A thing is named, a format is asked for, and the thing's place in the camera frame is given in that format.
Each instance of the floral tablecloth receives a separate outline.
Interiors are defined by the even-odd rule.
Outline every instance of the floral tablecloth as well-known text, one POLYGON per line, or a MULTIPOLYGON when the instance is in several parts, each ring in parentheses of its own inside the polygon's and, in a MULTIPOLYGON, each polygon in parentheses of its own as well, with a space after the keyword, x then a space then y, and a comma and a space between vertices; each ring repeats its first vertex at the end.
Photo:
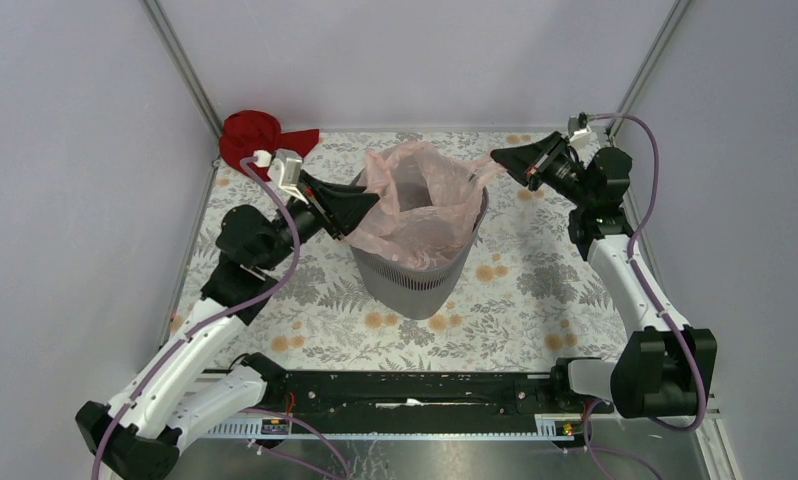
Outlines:
MULTIPOLYGON (((545 135, 325 133, 305 168, 321 180, 346 183, 362 168, 368 148, 423 140, 472 161, 492 148, 545 135)), ((592 144, 580 155, 590 158, 597 148, 592 144)), ((625 331, 601 280, 568 240, 572 204, 548 187, 531 193, 505 175, 488 191, 479 241, 436 315, 405 319, 375 301, 348 246, 321 232, 303 246, 290 284, 219 352, 214 367, 227 368, 239 354, 258 351, 286 368, 345 370, 546 371, 562 356, 617 356, 625 331)), ((244 203, 274 217, 257 185, 222 164, 171 331, 189 315, 216 266, 222 217, 244 203)), ((276 278, 287 265, 276 269, 276 278)))

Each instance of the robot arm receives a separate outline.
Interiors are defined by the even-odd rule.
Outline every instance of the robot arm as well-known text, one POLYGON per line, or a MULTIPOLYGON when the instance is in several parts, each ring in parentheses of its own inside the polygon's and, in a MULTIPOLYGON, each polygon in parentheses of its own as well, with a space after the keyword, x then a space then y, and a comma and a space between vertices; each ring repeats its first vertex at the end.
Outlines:
MULTIPOLYGON (((268 166, 269 154, 258 153, 259 166, 268 166)), ((365 187, 313 178, 301 170, 301 158, 293 152, 279 150, 275 160, 279 187, 291 194, 286 209, 301 243, 323 229, 342 239, 378 202, 378 195, 365 193, 365 187)), ((213 386, 184 397, 214 355, 249 326, 269 299, 212 323, 205 319, 275 286, 277 281, 266 272, 293 251, 290 229, 280 214, 270 221, 255 207, 240 205, 225 215, 222 225, 216 242, 222 251, 219 264, 179 332, 107 405, 90 401, 76 414, 94 454, 113 425, 103 462, 126 480, 164 478, 196 438, 259 404, 267 391, 267 382, 256 369, 240 366, 213 386)))
POLYGON ((561 359, 555 368, 574 393, 611 400, 623 417, 693 415, 698 406, 694 372, 662 317, 669 314, 681 330, 706 398, 717 342, 709 330, 691 327, 649 270, 639 267, 643 261, 637 245, 629 252, 633 231, 622 202, 632 159, 616 147, 606 147, 587 165, 581 162, 573 145, 590 135, 587 123, 582 113, 570 119, 569 138, 555 132, 533 144, 491 152, 529 190, 546 183, 575 204, 570 241, 602 278, 629 335, 617 362, 561 359))

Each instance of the cable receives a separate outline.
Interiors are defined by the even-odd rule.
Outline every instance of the cable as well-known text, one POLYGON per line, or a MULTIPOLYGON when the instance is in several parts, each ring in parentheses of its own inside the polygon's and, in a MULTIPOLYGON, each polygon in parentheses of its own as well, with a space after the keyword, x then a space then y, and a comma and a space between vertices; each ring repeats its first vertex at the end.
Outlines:
POLYGON ((243 359, 248 356, 249 356, 248 353, 241 353, 240 355, 234 357, 234 360, 232 360, 231 363, 228 365, 228 371, 230 372, 231 370, 234 370, 234 365, 237 364, 237 362, 242 362, 243 359))
POLYGON ((669 423, 658 418, 652 418, 651 420, 658 425, 661 425, 662 427, 674 432, 692 432, 699 428, 705 419, 705 408, 707 403, 707 399, 705 398, 705 383, 702 380, 702 374, 699 372, 699 367, 696 365, 696 360, 693 358, 693 352, 691 352, 690 347, 688 347, 685 338, 682 336, 682 332, 679 330, 676 322, 674 322, 670 317, 670 314, 664 311, 664 305, 661 303, 661 300, 658 299, 658 295, 652 290, 652 287, 649 286, 643 270, 641 269, 637 260, 634 258, 635 245, 643 233, 643 229, 646 227, 647 222, 649 222, 649 218, 652 217, 652 211, 655 209, 655 199, 658 197, 658 143, 655 141, 655 135, 652 134, 652 130, 649 128, 649 126, 635 115, 628 113, 601 113, 598 115, 593 115, 592 118, 594 120, 605 120, 609 118, 623 118, 626 120, 631 120, 643 128, 643 130, 646 132, 646 135, 649 137, 649 143, 652 145, 654 166, 652 171, 652 191, 649 196, 649 206, 646 209, 646 214, 643 216, 643 220, 641 220, 640 225, 637 226, 632 234, 632 238, 629 239, 629 243, 626 246, 626 254, 629 257, 629 263, 632 266, 632 270, 635 272, 635 276, 640 282, 641 287, 643 287, 644 292, 646 292, 646 296, 649 297, 649 300, 652 302, 652 305, 656 310, 663 312, 661 314, 661 318, 664 320, 664 322, 670 328, 670 331, 673 332, 673 336, 676 337, 676 340, 679 342, 679 346, 682 349, 682 354, 684 355, 685 360, 687 360, 688 366, 690 367, 691 376, 693 377, 693 382, 696 387, 696 417, 690 425, 685 427, 677 427, 675 425, 670 425, 669 423))
POLYGON ((137 384, 137 388, 135 388, 134 391, 131 392, 131 395, 128 396, 129 401, 126 402, 125 405, 123 405, 119 409, 117 414, 113 417, 113 420, 111 420, 110 424, 108 424, 107 428, 105 429, 105 432, 102 435, 102 439, 99 441, 99 445, 96 448, 96 456, 93 459, 93 470, 91 474, 92 480, 99 480, 99 472, 102 466, 102 457, 104 457, 105 447, 107 446, 107 443, 110 440, 111 435, 113 435, 113 431, 116 429, 116 426, 122 420, 122 417, 124 417, 125 414, 128 412, 131 403, 137 400, 137 398, 143 394, 143 389, 146 388, 149 382, 152 381, 154 376, 163 368, 163 366, 175 354, 175 352, 178 351, 178 349, 181 348, 182 345, 192 340, 193 337, 206 326, 222 318, 234 315, 235 313, 239 312, 240 310, 243 310, 244 308, 249 308, 252 305, 255 305, 257 303, 260 303, 268 299, 273 294, 281 290, 281 288, 283 288, 284 285, 286 285, 287 282, 290 281, 290 278, 293 276, 293 272, 296 270, 296 267, 299 264, 299 250, 301 249, 301 244, 299 243, 299 231, 296 230, 296 223, 293 221, 293 217, 290 215, 290 212, 287 210, 287 207, 284 205, 284 202, 281 200, 281 198, 279 198, 278 195, 276 195, 276 193, 272 191, 272 188, 270 188, 269 185, 267 185, 263 180, 261 180, 261 178, 258 177, 257 174, 255 174, 251 168, 248 168, 249 163, 253 161, 254 159, 251 157, 244 158, 243 160, 240 161, 240 168, 244 172, 246 172, 249 175, 249 177, 252 180, 254 180, 267 195, 269 195, 270 199, 278 207, 278 211, 279 213, 281 213, 281 216, 284 218, 284 221, 287 223, 287 228, 290 230, 290 236, 293 238, 293 258, 290 262, 290 267, 287 268, 287 271, 284 272, 284 275, 281 277, 278 283, 270 287, 266 292, 256 296, 255 298, 252 298, 251 300, 246 300, 243 303, 235 305, 231 308, 223 310, 222 312, 219 312, 215 315, 211 315, 210 317, 202 320, 201 322, 193 326, 193 328, 185 332, 184 336, 186 338, 179 339, 178 341, 173 343, 172 346, 169 348, 169 350, 167 350, 166 353, 161 355, 161 357, 158 359, 157 362, 155 362, 154 366, 152 366, 152 368, 149 370, 146 376, 144 376, 143 379, 140 380, 140 382, 137 384))
POLYGON ((340 477, 340 476, 338 476, 338 475, 336 475, 334 473, 327 472, 327 471, 321 469, 320 467, 317 467, 316 465, 310 464, 310 463, 308 463, 308 462, 306 462, 304 460, 300 460, 300 459, 295 458, 295 457, 291 457, 291 456, 289 456, 287 454, 284 454, 284 453, 281 453, 281 452, 272 452, 273 455, 276 455, 277 457, 284 458, 285 460, 290 460, 290 461, 296 462, 299 465, 302 465, 303 467, 310 468, 311 470, 313 470, 315 472, 318 472, 318 473, 321 473, 323 475, 329 476, 331 478, 334 478, 335 480, 348 480, 348 479, 352 478, 352 469, 349 468, 349 462, 347 462, 346 459, 343 457, 343 455, 340 454, 340 451, 337 450, 337 447, 335 447, 334 444, 332 444, 327 438, 325 438, 325 436, 323 434, 321 434, 319 431, 317 431, 316 428, 308 425, 307 423, 305 423, 302 420, 299 420, 296 417, 292 417, 290 415, 285 415, 283 413, 270 412, 269 410, 263 410, 263 409, 260 409, 260 408, 247 408, 247 409, 245 409, 243 411, 247 412, 247 413, 257 413, 259 415, 266 415, 268 417, 281 418, 282 420, 287 420, 288 422, 293 422, 296 425, 299 425, 300 427, 304 428, 305 430, 311 432, 318 439, 320 439, 320 441, 322 443, 324 443, 325 446, 328 447, 329 450, 331 450, 331 453, 334 455, 334 457, 343 466, 343 470, 346 471, 346 476, 345 477, 340 477))
POLYGON ((652 472, 653 475, 655 475, 655 478, 657 478, 658 480, 664 480, 664 477, 661 476, 661 472, 659 472, 657 468, 653 467, 652 465, 649 464, 649 462, 647 462, 643 458, 633 453, 625 452, 623 450, 617 450, 616 448, 594 447, 592 445, 591 441, 593 440, 593 438, 590 436, 590 429, 591 429, 590 415, 593 413, 593 410, 596 408, 596 406, 599 405, 600 403, 602 403, 602 400, 597 398, 596 400, 591 402, 590 406, 587 407, 587 412, 585 413, 585 426, 584 426, 585 448, 587 449, 587 453, 590 454, 590 458, 593 459, 593 463, 595 463, 596 466, 599 467, 600 470, 602 470, 602 473, 604 473, 605 476, 608 477, 610 480, 616 480, 616 477, 614 475, 611 475, 611 472, 609 472, 608 469, 605 468, 605 465, 603 465, 602 462, 599 461, 599 459, 596 457, 596 454, 602 452, 602 453, 610 453, 613 455, 619 455, 621 457, 626 457, 628 459, 640 463, 641 465, 649 469, 649 471, 652 472))
POLYGON ((287 403, 284 414, 290 415, 290 412, 293 411, 293 407, 296 406, 296 395, 294 395, 293 392, 288 392, 287 395, 290 395, 290 400, 288 401, 287 397, 284 397, 284 402, 287 403))
POLYGON ((635 455, 633 453, 629 453, 629 452, 626 452, 626 451, 623 451, 623 450, 618 450, 616 448, 594 447, 592 445, 591 442, 592 442, 593 439, 590 436, 590 427, 589 427, 589 425, 590 425, 590 415, 593 413, 594 408, 596 408, 596 406, 599 405, 600 403, 602 403, 602 400, 600 400, 598 398, 595 399, 593 402, 590 403, 590 405, 587 407, 587 410, 584 413, 584 420, 583 420, 583 422, 584 422, 584 433, 583 433, 583 435, 584 435, 584 439, 585 439, 585 446, 584 446, 583 449, 558 449, 558 448, 551 448, 551 449, 541 450, 538 453, 544 453, 544 454, 589 453, 591 459, 593 459, 593 462, 596 464, 597 467, 599 467, 599 469, 602 471, 602 473, 605 474, 605 476, 608 477, 610 480, 616 480, 616 477, 614 475, 612 475, 611 472, 609 472, 608 469, 605 468, 605 465, 603 465, 599 461, 599 459, 596 457, 597 453, 608 453, 608 454, 611 454, 611 455, 617 455, 617 456, 620 456, 620 457, 628 458, 629 460, 634 460, 635 462, 643 465, 647 470, 652 472, 652 474, 655 475, 655 478, 657 478, 658 480, 664 480, 664 477, 661 475, 661 472, 659 472, 657 468, 652 466, 649 462, 646 461, 646 459, 644 459, 642 457, 639 457, 639 456, 637 456, 637 455, 635 455))
POLYGON ((576 151, 572 145, 567 146, 567 151, 570 152, 570 159, 581 165, 582 161, 579 159, 579 152, 576 151))

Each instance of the gray wall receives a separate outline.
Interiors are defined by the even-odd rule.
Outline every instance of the gray wall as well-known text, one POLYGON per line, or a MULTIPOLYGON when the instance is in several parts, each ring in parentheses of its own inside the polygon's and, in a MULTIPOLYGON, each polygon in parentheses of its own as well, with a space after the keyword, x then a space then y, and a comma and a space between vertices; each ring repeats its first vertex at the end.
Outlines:
MULTIPOLYGON (((695 2, 635 112, 664 158, 649 239, 717 336, 744 478, 798 478, 798 1, 695 2)), ((645 208, 649 145, 636 126, 621 141, 645 208)))
POLYGON ((224 118, 563 125, 617 107, 673 0, 163 0, 224 118))
POLYGON ((213 155, 138 2, 0 0, 0 479, 89 478, 75 411, 154 352, 213 155))

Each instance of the metal frame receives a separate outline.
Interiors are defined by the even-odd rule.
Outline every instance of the metal frame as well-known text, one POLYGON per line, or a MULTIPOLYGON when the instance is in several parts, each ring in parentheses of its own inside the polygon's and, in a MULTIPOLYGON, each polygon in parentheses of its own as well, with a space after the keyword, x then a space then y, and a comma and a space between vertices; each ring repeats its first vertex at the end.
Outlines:
POLYGON ((743 480, 735 454, 726 436, 723 419, 709 415, 696 432, 708 475, 714 480, 743 480))
POLYGON ((184 257, 181 259, 181 268, 178 270, 178 279, 175 282, 175 290, 172 292, 172 297, 169 301, 167 318, 159 336, 159 347, 163 346, 166 341, 169 340, 169 324, 172 321, 172 316, 175 313, 175 309, 178 308, 178 302, 181 301, 181 292, 184 290, 184 282, 187 280, 187 270, 190 268, 190 260, 192 260, 193 252, 196 250, 196 240, 199 238, 199 231, 201 230, 202 222, 205 219, 205 212, 208 210, 208 201, 211 198, 211 193, 213 193, 213 185, 214 181, 216 181, 216 175, 219 172, 219 164, 219 158, 213 161, 211 168, 208 170, 208 176, 205 179, 205 192, 202 195, 202 205, 199 207, 199 211, 196 213, 196 218, 193 219, 193 228, 190 230, 190 245, 187 247, 187 250, 185 250, 184 257))
MULTIPOLYGON (((650 74, 652 74, 652 71, 655 69, 655 65, 657 65, 658 61, 661 59, 661 55, 664 53, 664 50, 670 43, 670 39, 673 37, 673 34, 676 32, 676 29, 693 2, 694 0, 676 0, 676 3, 673 4, 670 13, 661 26, 661 30, 658 31, 658 36, 655 37, 655 41, 652 42, 652 46, 649 48, 646 58, 643 59, 643 63, 641 63, 640 68, 638 68, 635 78, 632 80, 632 84, 629 85, 629 89, 623 96, 623 100, 617 108, 618 112, 629 113, 632 110, 650 74)), ((622 119, 611 120, 606 128, 606 133, 611 137, 616 136, 622 124, 622 119)))
POLYGON ((196 75, 190 59, 187 58, 181 42, 178 41, 178 36, 175 35, 175 30, 172 29, 172 24, 169 23, 163 7, 157 0, 140 0, 140 3, 143 5, 146 14, 149 15, 149 20, 151 20, 152 25, 160 36, 161 42, 166 47, 167 52, 169 52, 172 63, 175 64, 181 79, 187 85, 187 90, 190 91, 190 95, 205 118, 205 122, 207 122, 214 135, 219 137, 222 135, 222 121, 217 115, 207 92, 202 87, 202 82, 199 81, 199 77, 196 75))
MULTIPOLYGON (((617 108, 618 112, 629 113, 632 111, 632 108, 637 103, 638 98, 640 98, 640 95, 646 86, 646 82, 649 80, 649 76, 652 74, 652 71, 655 69, 655 66, 658 64, 658 61, 664 54, 664 51, 666 50, 667 45, 670 43, 673 34, 675 34, 679 24, 682 22, 682 19, 688 12, 693 2, 694 0, 676 0, 676 2, 673 4, 673 7, 670 9, 670 13, 664 20, 664 24, 658 31, 658 35, 652 42, 652 46, 649 48, 646 58, 643 59, 640 68, 638 68, 634 80, 632 80, 631 85, 629 85, 628 90, 626 90, 626 94, 623 96, 623 100, 620 102, 620 106, 617 108)), ((605 135, 609 143, 614 143, 615 137, 620 132, 620 129, 624 123, 624 120, 620 118, 615 118, 608 122, 608 124, 605 126, 605 135)), ((641 209, 638 206, 637 200, 635 199, 631 190, 627 191, 623 197, 623 206, 628 213, 629 221, 633 225, 640 223, 640 219, 643 218, 643 216, 641 215, 641 209)), ((658 284, 664 288, 665 285, 661 279, 658 262, 655 260, 653 255, 654 250, 652 249, 652 244, 649 241, 649 235, 647 232, 644 232, 641 235, 640 243, 649 269, 652 270, 652 274, 655 276, 658 284)))

